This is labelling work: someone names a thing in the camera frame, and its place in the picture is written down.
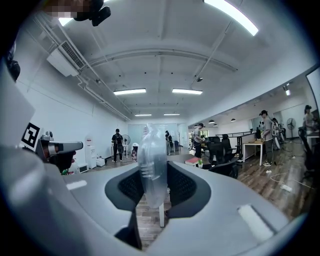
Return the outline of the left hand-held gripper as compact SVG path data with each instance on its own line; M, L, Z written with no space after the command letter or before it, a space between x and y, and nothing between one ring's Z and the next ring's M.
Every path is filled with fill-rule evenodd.
M23 150L35 153L44 162L48 162L57 166L62 174L64 170L68 170L74 160L75 151L83 148L81 141L54 141L53 133L38 127L33 123L29 123L21 138L21 148Z

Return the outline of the white ceiling air conditioner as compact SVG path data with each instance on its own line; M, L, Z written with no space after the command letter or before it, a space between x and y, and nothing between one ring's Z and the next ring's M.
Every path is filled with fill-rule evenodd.
M62 42L53 50L46 59L58 72L65 77L80 75L85 66L73 47L67 42Z

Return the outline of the black standing fan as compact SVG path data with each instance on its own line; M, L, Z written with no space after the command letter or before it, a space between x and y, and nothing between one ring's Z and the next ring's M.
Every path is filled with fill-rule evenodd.
M131 138L129 135L127 134L123 134L122 135L122 146L123 146L123 151L124 151L124 155L126 158L128 158L128 154L129 154L129 145L131 144Z
M293 139L294 138L293 131L296 127L296 120L291 117L287 120L286 125L287 125L287 129L289 130L290 139Z

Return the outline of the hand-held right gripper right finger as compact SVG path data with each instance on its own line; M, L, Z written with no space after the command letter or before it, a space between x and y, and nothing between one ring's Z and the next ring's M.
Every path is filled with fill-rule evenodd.
M288 218L242 182L169 162L193 179L195 193L168 211L168 224L147 249L149 256L277 256L307 215Z

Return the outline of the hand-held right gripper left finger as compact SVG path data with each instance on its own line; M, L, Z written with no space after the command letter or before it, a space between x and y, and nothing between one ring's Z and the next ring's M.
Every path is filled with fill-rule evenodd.
M60 175L51 164L27 172L27 233L50 256L143 256L135 208L119 182L134 167Z

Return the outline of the wooden desk with white legs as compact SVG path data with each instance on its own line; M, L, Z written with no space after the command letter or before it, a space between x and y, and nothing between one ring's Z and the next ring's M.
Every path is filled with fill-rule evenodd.
M264 139L244 142L242 144L242 154L243 154L242 162L244 163L246 161L246 159L248 159L249 157L251 157L253 155L256 155L257 154L257 147L259 147L260 148L259 166L262 166L263 165L263 146L264 145L265 145ZM247 151L246 147L254 147L254 153L251 155L247 155L248 151Z

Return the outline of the white water dispenser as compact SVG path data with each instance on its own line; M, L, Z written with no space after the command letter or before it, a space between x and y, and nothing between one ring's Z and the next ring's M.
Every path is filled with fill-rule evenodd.
M93 138L89 134L85 137L85 160L89 169L94 169L97 166L97 154L93 145Z

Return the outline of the black metal railing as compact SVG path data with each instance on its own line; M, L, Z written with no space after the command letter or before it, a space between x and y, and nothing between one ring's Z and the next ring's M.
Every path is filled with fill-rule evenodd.
M216 134L216 137L223 138L225 136L228 136L229 138L237 138L237 137L243 137L251 135L251 131L245 131L245 132L234 132L234 133L222 133L222 134Z

